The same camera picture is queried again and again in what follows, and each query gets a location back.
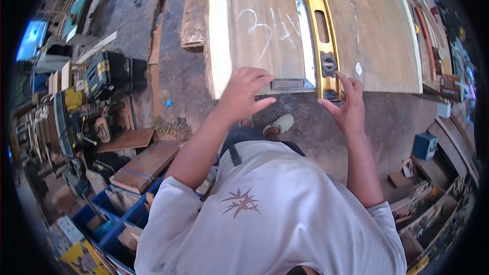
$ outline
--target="plywood sheet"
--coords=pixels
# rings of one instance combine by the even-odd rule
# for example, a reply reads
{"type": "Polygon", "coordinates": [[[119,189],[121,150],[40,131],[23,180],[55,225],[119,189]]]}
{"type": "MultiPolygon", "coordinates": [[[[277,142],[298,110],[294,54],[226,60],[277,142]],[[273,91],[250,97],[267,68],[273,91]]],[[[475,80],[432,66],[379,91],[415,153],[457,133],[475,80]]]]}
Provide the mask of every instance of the plywood sheet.
{"type": "Polygon", "coordinates": [[[469,143],[467,143],[467,141],[464,139],[464,137],[462,136],[461,132],[459,131],[455,123],[452,121],[452,119],[440,118],[440,120],[443,121],[446,128],[450,131],[450,134],[452,134],[453,139],[455,139],[455,141],[457,142],[465,158],[467,158],[467,160],[471,160],[472,150],[469,147],[469,143]]]}
{"type": "Polygon", "coordinates": [[[472,153],[475,151],[475,134],[474,129],[469,125],[467,118],[464,116],[460,108],[455,104],[452,106],[450,118],[459,129],[462,136],[469,143],[472,153]]]}
{"type": "Polygon", "coordinates": [[[467,175],[467,167],[465,166],[465,163],[462,160],[459,152],[456,150],[452,141],[447,136],[445,131],[443,131],[441,126],[437,122],[435,122],[430,126],[430,128],[428,129],[428,132],[431,135],[434,135],[437,137],[438,144],[440,145],[440,147],[442,147],[443,151],[445,152],[445,154],[448,156],[448,158],[452,162],[452,164],[455,167],[455,170],[457,171],[458,175],[462,179],[465,178],[465,176],[467,175]]]}
{"type": "MultiPolygon", "coordinates": [[[[296,0],[209,0],[207,86],[219,99],[233,69],[263,68],[304,77],[296,0]]],[[[421,93],[419,49],[403,0],[328,0],[340,70],[365,91],[421,93]]],[[[272,91],[259,94],[300,92],[272,91]]]]}
{"type": "Polygon", "coordinates": [[[112,138],[109,143],[102,144],[100,149],[97,150],[97,153],[147,147],[148,144],[150,144],[154,132],[154,127],[122,131],[121,133],[114,135],[114,138],[112,138]]]}

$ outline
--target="man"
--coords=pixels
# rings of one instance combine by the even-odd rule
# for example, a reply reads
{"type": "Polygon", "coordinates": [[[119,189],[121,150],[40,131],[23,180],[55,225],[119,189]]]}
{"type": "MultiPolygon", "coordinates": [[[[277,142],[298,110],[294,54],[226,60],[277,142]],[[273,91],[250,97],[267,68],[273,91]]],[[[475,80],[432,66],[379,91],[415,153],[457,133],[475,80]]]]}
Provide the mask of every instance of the man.
{"type": "Polygon", "coordinates": [[[405,274],[406,259],[364,131],[362,84],[338,75],[346,102],[320,99],[348,148],[347,188],[297,145],[278,142],[285,115],[253,131],[247,117],[276,101],[254,101],[273,77],[233,72],[219,105],[183,146],[154,199],[140,241],[143,274],[405,274]],[[216,187],[194,191],[224,142],[216,187]]]}

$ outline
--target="cardboard box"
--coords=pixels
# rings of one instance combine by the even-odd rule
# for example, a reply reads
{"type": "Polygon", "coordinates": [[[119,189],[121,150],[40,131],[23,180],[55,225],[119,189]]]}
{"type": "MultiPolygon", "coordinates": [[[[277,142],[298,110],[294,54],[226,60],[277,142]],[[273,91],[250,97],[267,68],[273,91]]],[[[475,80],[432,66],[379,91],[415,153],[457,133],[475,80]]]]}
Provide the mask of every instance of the cardboard box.
{"type": "Polygon", "coordinates": [[[51,251],[66,272],[70,268],[73,274],[110,275],[106,267],[85,236],[76,228],[68,216],[59,218],[46,230],[47,243],[51,251]]]}

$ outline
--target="right hand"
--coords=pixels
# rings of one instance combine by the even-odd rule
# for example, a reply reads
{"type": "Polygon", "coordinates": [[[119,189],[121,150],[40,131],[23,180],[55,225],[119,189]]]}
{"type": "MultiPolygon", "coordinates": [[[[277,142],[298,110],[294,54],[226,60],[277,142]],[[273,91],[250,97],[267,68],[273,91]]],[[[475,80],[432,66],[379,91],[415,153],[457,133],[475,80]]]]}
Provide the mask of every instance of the right hand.
{"type": "Polygon", "coordinates": [[[347,141],[358,136],[365,136],[365,105],[362,99],[362,82],[336,73],[345,89],[346,101],[336,106],[326,99],[318,99],[324,109],[331,114],[336,125],[347,141]]]}
{"type": "Polygon", "coordinates": [[[274,76],[260,68],[243,67],[233,71],[216,107],[219,116],[228,123],[234,123],[258,113],[277,101],[272,97],[255,101],[258,91],[273,79],[274,76]]]}

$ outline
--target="wooden offcut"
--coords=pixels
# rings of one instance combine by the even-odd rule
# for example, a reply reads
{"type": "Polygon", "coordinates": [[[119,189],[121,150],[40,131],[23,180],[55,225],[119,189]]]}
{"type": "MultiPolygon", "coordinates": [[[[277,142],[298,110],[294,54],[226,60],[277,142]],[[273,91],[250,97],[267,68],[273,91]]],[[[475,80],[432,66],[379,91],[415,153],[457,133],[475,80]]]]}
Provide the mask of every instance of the wooden offcut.
{"type": "Polygon", "coordinates": [[[413,183],[411,179],[406,178],[400,171],[389,174],[388,179],[395,188],[410,185],[413,183]]]}
{"type": "Polygon", "coordinates": [[[202,52],[205,43],[207,0],[186,0],[180,33],[182,48],[202,52]]]}
{"type": "Polygon", "coordinates": [[[150,144],[154,132],[154,127],[122,131],[121,133],[115,134],[109,143],[102,144],[97,150],[97,153],[147,147],[150,144]]]}
{"type": "Polygon", "coordinates": [[[426,1],[425,0],[415,0],[415,2],[423,10],[423,12],[426,15],[426,18],[428,19],[428,22],[433,27],[437,41],[442,46],[442,48],[445,48],[446,47],[446,33],[445,32],[442,33],[440,31],[440,28],[438,27],[437,22],[435,20],[435,17],[433,16],[433,14],[431,14],[431,11],[429,10],[429,7],[426,4],[426,1]]]}
{"type": "Polygon", "coordinates": [[[474,153],[475,152],[474,129],[468,123],[468,120],[465,117],[464,113],[462,113],[462,111],[460,110],[460,108],[457,105],[452,106],[452,113],[451,113],[450,119],[452,119],[453,123],[455,123],[455,125],[459,129],[461,135],[470,144],[470,148],[472,150],[472,153],[474,153]]]}
{"type": "MultiPolygon", "coordinates": [[[[232,70],[263,68],[304,78],[296,0],[208,0],[206,84],[219,99],[232,70]]],[[[422,93],[419,47],[406,0],[328,0],[340,71],[365,91],[422,93]]],[[[275,91],[259,95],[305,92],[275,91]]]]}
{"type": "Polygon", "coordinates": [[[143,193],[180,151],[180,142],[157,141],[110,177],[112,184],[143,193]]]}

